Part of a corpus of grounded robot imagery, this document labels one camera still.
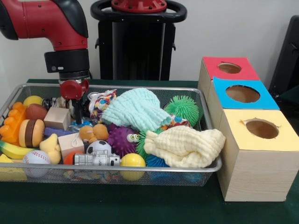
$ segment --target soccer ball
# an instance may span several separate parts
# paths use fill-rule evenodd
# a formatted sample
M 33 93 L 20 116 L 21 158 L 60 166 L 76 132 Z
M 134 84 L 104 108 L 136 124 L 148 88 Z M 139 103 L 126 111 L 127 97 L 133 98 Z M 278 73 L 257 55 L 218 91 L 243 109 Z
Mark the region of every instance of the soccer ball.
M 113 154 L 111 146 L 105 141 L 95 141 L 90 144 L 86 150 L 86 154 L 93 154 L 95 151 L 107 150 L 108 155 Z

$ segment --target yellow box lid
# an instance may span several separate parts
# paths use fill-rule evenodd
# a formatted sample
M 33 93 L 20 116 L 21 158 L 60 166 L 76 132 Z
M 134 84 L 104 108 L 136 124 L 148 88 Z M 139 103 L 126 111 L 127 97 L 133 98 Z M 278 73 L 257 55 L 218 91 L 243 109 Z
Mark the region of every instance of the yellow box lid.
M 242 150 L 299 151 L 299 137 L 281 111 L 224 109 L 224 114 Z

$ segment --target toy pile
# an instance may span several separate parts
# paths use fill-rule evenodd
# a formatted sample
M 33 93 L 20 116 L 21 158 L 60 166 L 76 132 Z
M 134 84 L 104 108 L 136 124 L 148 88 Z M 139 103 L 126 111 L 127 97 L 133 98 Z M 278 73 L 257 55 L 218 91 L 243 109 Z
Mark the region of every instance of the toy pile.
M 0 128 L 0 162 L 65 164 L 78 166 L 204 168 L 212 164 L 224 146 L 225 137 L 214 130 L 196 131 L 203 115 L 188 96 L 175 96 L 162 109 L 157 96 L 145 89 L 93 92 L 84 103 L 88 116 L 83 125 L 72 122 L 73 107 L 63 98 L 28 97 L 13 105 Z M 47 169 L 10 170 L 0 180 L 39 178 Z M 149 172 L 153 182 L 175 182 L 178 176 Z M 143 171 L 66 170 L 71 181 L 103 183 L 137 181 Z M 201 174 L 184 174 L 191 182 Z

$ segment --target blue box lid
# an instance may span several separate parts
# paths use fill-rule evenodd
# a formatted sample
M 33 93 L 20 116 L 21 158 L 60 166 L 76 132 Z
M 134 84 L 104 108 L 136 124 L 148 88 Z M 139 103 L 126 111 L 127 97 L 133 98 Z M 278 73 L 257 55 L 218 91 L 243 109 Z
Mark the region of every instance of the blue box lid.
M 279 110 L 261 81 L 214 77 L 214 87 L 223 108 Z

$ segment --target stacked boxes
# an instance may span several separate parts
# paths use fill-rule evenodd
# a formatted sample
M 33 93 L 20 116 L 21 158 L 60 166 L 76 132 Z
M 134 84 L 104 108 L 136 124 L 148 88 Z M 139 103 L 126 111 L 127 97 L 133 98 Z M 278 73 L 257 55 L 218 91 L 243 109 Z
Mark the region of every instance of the stacked boxes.
M 202 60 L 199 89 L 227 140 L 217 173 L 225 201 L 284 201 L 299 168 L 299 137 L 246 58 Z

